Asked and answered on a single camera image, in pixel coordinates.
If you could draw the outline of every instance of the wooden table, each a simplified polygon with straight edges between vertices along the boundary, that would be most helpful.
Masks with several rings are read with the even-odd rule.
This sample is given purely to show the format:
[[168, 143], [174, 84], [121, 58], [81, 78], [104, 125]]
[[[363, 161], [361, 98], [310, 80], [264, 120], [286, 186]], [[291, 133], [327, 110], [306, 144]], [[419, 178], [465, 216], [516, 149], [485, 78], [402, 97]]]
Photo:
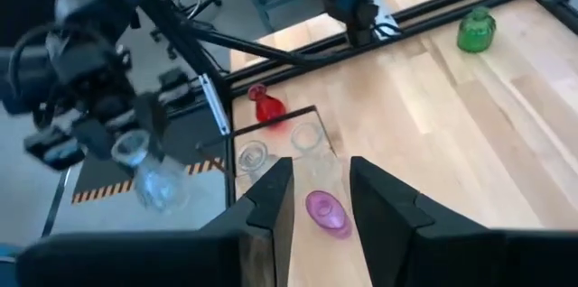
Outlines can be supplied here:
[[[427, 0], [385, 1], [402, 10]], [[491, 13], [498, 31], [481, 54], [459, 51], [452, 23], [269, 92], [291, 110], [316, 105], [340, 158], [364, 156], [482, 225], [577, 228], [578, 38], [534, 0]], [[260, 42], [293, 50], [340, 31], [321, 15]], [[258, 58], [231, 60], [241, 69]], [[256, 122], [246, 97], [234, 101], [234, 122]], [[266, 141], [259, 133], [251, 138]], [[306, 216], [304, 196], [320, 186], [351, 215], [347, 175], [295, 174], [290, 285], [370, 285], [357, 233], [331, 239]]]

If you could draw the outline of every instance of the purple glass vase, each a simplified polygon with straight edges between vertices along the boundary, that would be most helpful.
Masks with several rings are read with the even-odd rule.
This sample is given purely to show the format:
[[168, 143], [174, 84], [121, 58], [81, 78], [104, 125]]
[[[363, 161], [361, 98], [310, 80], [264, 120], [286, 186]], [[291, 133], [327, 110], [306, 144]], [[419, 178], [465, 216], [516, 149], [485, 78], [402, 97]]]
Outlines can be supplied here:
[[351, 236], [351, 220], [330, 193], [319, 190], [311, 192], [305, 199], [305, 207], [313, 221], [329, 235], [337, 238]]

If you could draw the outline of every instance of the glass bottle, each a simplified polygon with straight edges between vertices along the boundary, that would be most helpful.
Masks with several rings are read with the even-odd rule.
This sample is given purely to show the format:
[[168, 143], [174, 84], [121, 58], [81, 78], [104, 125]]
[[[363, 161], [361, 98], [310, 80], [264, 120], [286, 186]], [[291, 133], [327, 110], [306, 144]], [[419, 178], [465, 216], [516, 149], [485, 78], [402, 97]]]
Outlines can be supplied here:
[[255, 184], [279, 161], [279, 157], [270, 154], [267, 146], [259, 141], [251, 141], [241, 147], [238, 166], [246, 172], [252, 184]]
[[351, 236], [351, 220], [341, 203], [329, 192], [316, 190], [307, 195], [305, 207], [313, 221], [329, 235]]
[[286, 113], [283, 102], [268, 96], [266, 92], [267, 88], [263, 84], [253, 85], [248, 91], [249, 99], [256, 102], [256, 119], [260, 123], [275, 119]]
[[169, 214], [186, 205], [189, 194], [184, 187], [187, 179], [174, 159], [163, 162], [148, 151], [150, 135], [145, 130], [132, 130], [118, 137], [112, 157], [135, 170], [134, 186], [138, 200], [145, 208]]
[[496, 20], [486, 7], [474, 8], [460, 22], [458, 47], [466, 52], [482, 52], [488, 49], [494, 39]]
[[291, 132], [291, 143], [303, 156], [313, 177], [340, 178], [340, 162], [324, 138], [322, 127], [315, 123], [300, 124]]

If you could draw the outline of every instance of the black metal frame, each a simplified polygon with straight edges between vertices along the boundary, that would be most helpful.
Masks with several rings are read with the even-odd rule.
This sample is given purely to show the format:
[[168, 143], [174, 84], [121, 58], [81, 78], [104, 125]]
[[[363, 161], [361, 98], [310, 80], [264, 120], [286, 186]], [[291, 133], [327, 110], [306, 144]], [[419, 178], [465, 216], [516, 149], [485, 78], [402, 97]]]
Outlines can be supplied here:
[[[397, 23], [403, 25], [404, 22], [411, 21], [415, 18], [424, 16], [425, 14], [429, 14], [431, 12], [435, 12], [440, 10], [444, 7], [448, 7], [454, 4], [457, 4], [463, 0], [430, 0], [419, 5], [413, 6], [408, 8], [404, 11], [398, 12], [393, 14], [393, 17], [396, 19]], [[295, 64], [295, 60], [288, 60], [287, 58], [282, 59], [271, 59], [266, 60], [261, 63], [258, 63], [254, 66], [250, 66], [241, 70], [237, 70], [232, 74], [227, 76], [221, 77], [218, 76], [217, 78], [213, 78], [212, 74], [209, 73], [211, 79], [218, 83], [218, 87], [220, 88], [219, 97], [223, 103], [225, 108], [225, 112], [228, 116], [228, 120], [231, 124], [233, 124], [233, 117], [232, 117], [232, 102], [233, 99], [236, 97], [241, 97], [245, 95], [248, 89], [256, 84], [262, 83], [265, 85], [274, 85], [280, 82], [283, 82], [288, 79], [292, 79], [294, 77], [306, 74], [308, 72], [329, 66], [331, 64], [346, 60], [348, 58], [359, 56], [362, 53], [372, 51], [378, 48], [385, 47], [389, 44], [401, 42], [404, 39], [410, 38], [417, 34], [430, 31], [434, 28], [439, 26], [445, 25], [447, 23], [452, 23], [455, 21], [460, 20], [463, 18], [468, 12], [471, 11], [472, 8], [483, 5], [489, 8], [496, 7], [499, 5], [507, 4], [514, 0], [479, 0], [474, 3], [470, 3], [464, 5], [462, 7], [455, 8], [449, 12], [437, 14], [430, 18], [424, 19], [418, 23], [413, 23], [407, 27], [401, 27], [401, 33], [397, 36], [390, 37], [381, 42], [372, 42], [371, 44], [367, 44], [361, 47], [345, 47], [334, 51], [331, 55], [327, 57], [322, 57], [319, 59], [311, 58], [310, 60], [303, 60], [301, 65], [292, 66], [287, 69], [283, 69], [273, 74], [260, 77], [255, 80], [250, 80], [253, 77], [266, 73], [270, 70], [277, 69], [279, 67], [288, 65], [288, 64]], [[557, 18], [560, 22], [568, 27], [572, 32], [578, 34], [578, 11], [576, 11], [573, 7], [568, 4], [568, 0], [536, 0], [539, 4], [541, 4], [550, 14], [552, 14], [555, 18]], [[208, 42], [214, 42], [210, 38], [208, 39], [205, 37], [198, 37], [198, 39], [206, 40]], [[247, 49], [246, 45], [242, 46], [231, 46], [229, 42], [214, 42], [226, 47], [238, 49], [245, 52], [251, 52]], [[308, 44], [300, 49], [290, 52], [294, 55], [305, 55], [305, 56], [312, 56], [314, 54], [327, 51], [328, 49], [334, 49], [343, 45], [347, 44], [347, 39], [345, 32], [333, 35], [327, 39], [314, 42]], [[257, 47], [258, 49], [254, 52], [262, 52], [260, 50], [261, 47]], [[248, 81], [242, 85], [237, 86], [241, 81]], [[175, 118], [178, 116], [183, 116], [193, 112], [194, 110], [205, 107], [207, 105], [206, 99], [202, 96], [202, 91], [197, 88], [195, 94], [199, 97], [197, 99], [197, 103], [193, 106], [188, 106], [184, 109], [177, 110], [172, 112], [169, 117]], [[226, 164], [232, 171], [232, 176], [227, 176], [227, 196], [228, 196], [228, 206], [235, 202], [235, 146], [233, 139], [226, 140]]]

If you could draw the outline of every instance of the black cable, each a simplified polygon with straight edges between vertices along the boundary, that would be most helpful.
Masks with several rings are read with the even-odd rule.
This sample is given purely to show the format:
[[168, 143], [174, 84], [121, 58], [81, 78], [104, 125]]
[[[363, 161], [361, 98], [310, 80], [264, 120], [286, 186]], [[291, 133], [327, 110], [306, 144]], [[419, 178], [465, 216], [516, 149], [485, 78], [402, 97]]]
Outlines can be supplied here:
[[[392, 24], [390, 24], [390, 23], [377, 23], [377, 24], [374, 24], [374, 25], [372, 26], [372, 29], [375, 29], [375, 30], [378, 30], [378, 31], [379, 31], [382, 27], [387, 27], [387, 28], [389, 28], [389, 29], [391, 29], [391, 30], [393, 30], [393, 31], [395, 31], [395, 32], [399, 32], [399, 33], [402, 33], [402, 32], [403, 32], [400, 28], [398, 28], [397, 26], [392, 25]], [[387, 33], [385, 33], [385, 32], [381, 32], [381, 31], [380, 31], [380, 33], [382, 33], [383, 35], [389, 36], [389, 35], [388, 35]]]
[[21, 83], [18, 72], [20, 70], [20, 59], [22, 57], [24, 48], [28, 44], [30, 44], [31, 41], [37, 39], [39, 36], [46, 35], [49, 32], [53, 31], [71, 31], [86, 34], [90, 36], [93, 40], [95, 40], [98, 44], [100, 44], [103, 51], [108, 51], [113, 54], [116, 53], [115, 47], [110, 43], [108, 43], [108, 41], [102, 36], [102, 34], [87, 28], [83, 28], [76, 24], [48, 23], [32, 28], [30, 31], [25, 33], [20, 38], [20, 40], [18, 40], [18, 42], [14, 46], [12, 54], [10, 55], [10, 62], [8, 63], [8, 82], [12, 87], [14, 97], [16, 98], [22, 97], [22, 88], [20, 87]]
[[[220, 67], [220, 64], [217, 62], [215, 57], [212, 54], [210, 54], [210, 52], [207, 50], [207, 48], [203, 47], [202, 45], [200, 48], [205, 53], [205, 55], [207, 55], [207, 57], [210, 58], [210, 60], [215, 64], [215, 66], [217, 66], [217, 68], [219, 68], [219, 71], [221, 71], [225, 74], [230, 74], [230, 70], [226, 70], [226, 69], [223, 69], [222, 67]], [[199, 76], [195, 76], [192, 79], [189, 79], [189, 83], [191, 84], [191, 83], [194, 83], [195, 81], [198, 81], [198, 80], [199, 80]]]

